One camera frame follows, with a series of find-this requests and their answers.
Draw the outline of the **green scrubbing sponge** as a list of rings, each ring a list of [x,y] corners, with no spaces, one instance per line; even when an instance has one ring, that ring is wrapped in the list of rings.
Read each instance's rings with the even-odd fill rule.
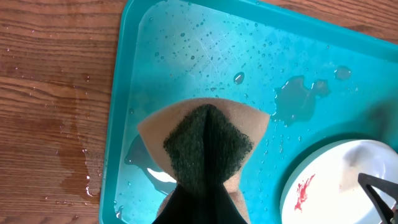
[[[207,192],[216,185],[249,223],[239,183],[269,121],[269,114],[236,101],[195,98],[151,114],[137,130],[154,162],[199,201],[206,224]]]

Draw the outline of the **light blue plate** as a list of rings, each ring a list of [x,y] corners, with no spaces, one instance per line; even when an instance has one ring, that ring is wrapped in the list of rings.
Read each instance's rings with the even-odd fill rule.
[[[397,182],[397,153],[387,144],[347,139],[317,149],[292,172],[280,198],[283,224],[381,223],[358,182],[364,173]]]

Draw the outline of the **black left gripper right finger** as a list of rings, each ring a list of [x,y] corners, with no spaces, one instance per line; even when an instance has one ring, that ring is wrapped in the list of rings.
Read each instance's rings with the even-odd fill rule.
[[[208,189],[205,207],[209,224],[247,224],[223,185]]]

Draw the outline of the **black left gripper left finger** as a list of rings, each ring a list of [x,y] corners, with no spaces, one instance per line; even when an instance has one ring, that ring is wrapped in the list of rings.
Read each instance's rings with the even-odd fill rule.
[[[199,201],[180,184],[162,202],[152,224],[202,224],[205,212]]]

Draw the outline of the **blue plastic tray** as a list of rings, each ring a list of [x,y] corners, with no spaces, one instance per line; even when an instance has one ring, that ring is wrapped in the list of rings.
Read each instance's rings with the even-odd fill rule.
[[[225,98],[266,113],[275,90],[302,78],[306,118],[278,119],[244,168],[253,223],[280,223],[293,165],[317,146],[368,138],[397,147],[397,46],[258,1],[129,1],[109,112],[100,223],[151,223],[175,184],[147,155],[137,125],[190,98]]]

